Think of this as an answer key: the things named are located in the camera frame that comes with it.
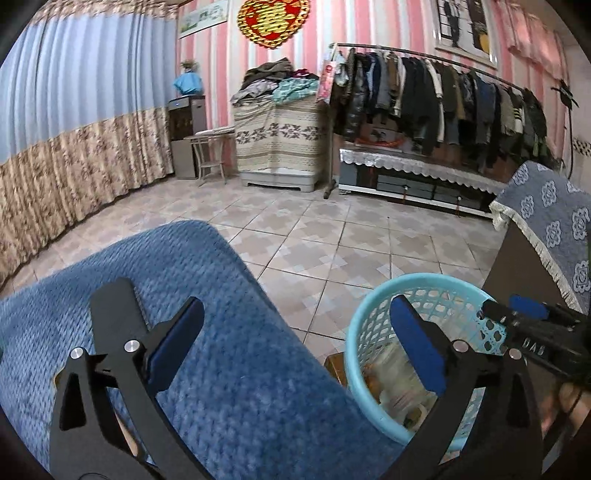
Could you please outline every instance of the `floral curtain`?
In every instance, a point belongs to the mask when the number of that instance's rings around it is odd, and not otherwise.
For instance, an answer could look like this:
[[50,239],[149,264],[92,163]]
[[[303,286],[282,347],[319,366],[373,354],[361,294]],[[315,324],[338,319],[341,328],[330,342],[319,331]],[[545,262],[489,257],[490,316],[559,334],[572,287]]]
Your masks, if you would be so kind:
[[173,172],[176,15],[55,0],[13,46],[0,67],[0,285],[69,226]]

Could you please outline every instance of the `stool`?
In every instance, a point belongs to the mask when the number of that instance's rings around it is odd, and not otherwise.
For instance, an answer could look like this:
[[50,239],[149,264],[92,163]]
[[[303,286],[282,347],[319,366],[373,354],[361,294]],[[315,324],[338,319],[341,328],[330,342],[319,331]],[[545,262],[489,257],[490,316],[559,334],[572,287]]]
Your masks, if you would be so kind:
[[204,130],[185,138],[185,140],[189,140],[193,146],[193,151],[195,152],[195,157],[197,158],[197,169],[199,171],[200,179],[205,179],[204,170],[206,168],[219,167],[223,182],[227,183],[226,176],[224,175],[223,171],[222,149],[219,149],[219,155],[216,155],[215,150],[211,149],[209,161],[206,162],[205,155],[203,154],[203,145],[210,145],[211,140],[219,140],[223,137],[233,138],[234,134],[234,127],[220,127],[213,128],[211,130]]

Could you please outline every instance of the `framed picture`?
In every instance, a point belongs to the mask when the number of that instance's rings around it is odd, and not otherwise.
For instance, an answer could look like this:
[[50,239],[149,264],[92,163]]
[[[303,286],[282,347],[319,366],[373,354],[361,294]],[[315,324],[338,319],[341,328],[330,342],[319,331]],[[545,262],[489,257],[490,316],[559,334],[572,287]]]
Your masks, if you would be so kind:
[[436,48],[497,68],[491,0],[432,0]]
[[228,0],[217,0],[189,12],[178,21],[178,37],[183,38],[200,30],[228,21]]

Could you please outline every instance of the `light blue plastic basket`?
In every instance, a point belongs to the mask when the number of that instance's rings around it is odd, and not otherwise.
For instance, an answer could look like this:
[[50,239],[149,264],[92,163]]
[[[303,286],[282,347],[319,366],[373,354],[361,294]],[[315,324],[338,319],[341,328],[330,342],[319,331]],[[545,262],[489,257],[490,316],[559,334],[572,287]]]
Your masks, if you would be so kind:
[[[467,341],[477,352],[501,354],[505,329],[477,312],[491,297],[467,282],[446,275],[419,273],[403,275],[376,288],[359,306],[347,332],[345,371],[349,389],[364,415],[392,440],[406,445],[413,434],[385,412],[374,400],[362,376],[381,346],[398,342],[390,325],[390,302],[404,294],[418,314],[437,323],[450,340]],[[466,414],[450,444],[449,452],[461,450],[482,401],[483,388],[474,390]]]

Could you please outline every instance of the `patterned cloth cover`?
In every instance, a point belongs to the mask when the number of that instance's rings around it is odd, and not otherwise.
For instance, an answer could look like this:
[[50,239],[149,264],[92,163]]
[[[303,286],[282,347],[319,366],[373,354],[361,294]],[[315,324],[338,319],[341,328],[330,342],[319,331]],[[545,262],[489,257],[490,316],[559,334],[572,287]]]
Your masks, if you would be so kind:
[[291,168],[319,173],[326,163],[326,108],[314,96],[233,108],[239,171]]
[[495,226],[508,220],[517,224],[540,255],[566,304],[587,313],[591,196],[552,170],[528,161],[491,204],[491,211]]
[[[402,447],[377,431],[285,324],[236,252],[203,222],[123,240],[0,303],[0,404],[47,468],[55,389],[71,348],[93,353],[90,295],[130,278],[148,323],[189,296],[205,326],[158,402],[217,480],[378,478]],[[119,395],[112,395],[124,422]]]

